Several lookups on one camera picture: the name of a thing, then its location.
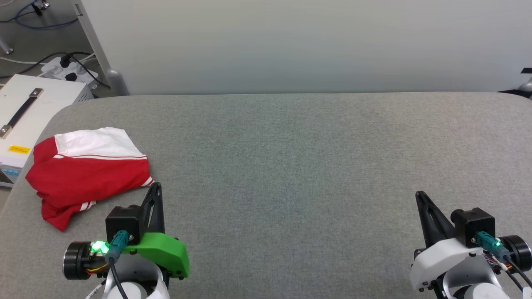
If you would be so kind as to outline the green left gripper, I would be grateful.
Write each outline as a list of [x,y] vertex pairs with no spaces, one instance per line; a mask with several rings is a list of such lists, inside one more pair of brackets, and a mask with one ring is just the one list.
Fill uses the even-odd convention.
[[161,268],[171,278],[189,276],[190,262],[186,246],[180,240],[165,234],[165,214],[162,200],[162,185],[154,182],[142,202],[145,232],[149,232],[153,212],[153,231],[145,233],[138,244],[125,234],[118,233],[110,242],[72,242],[65,250],[62,272],[66,279],[89,279],[92,276],[107,277],[111,273],[109,257],[118,268],[122,255],[140,256]]

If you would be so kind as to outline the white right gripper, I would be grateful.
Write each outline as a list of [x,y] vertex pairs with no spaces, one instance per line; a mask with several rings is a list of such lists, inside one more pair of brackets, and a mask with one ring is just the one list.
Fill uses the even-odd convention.
[[425,192],[416,192],[425,250],[410,270],[418,291],[503,291],[498,274],[507,274],[519,291],[530,291],[531,250],[515,235],[477,235],[473,248],[454,238],[454,226]]

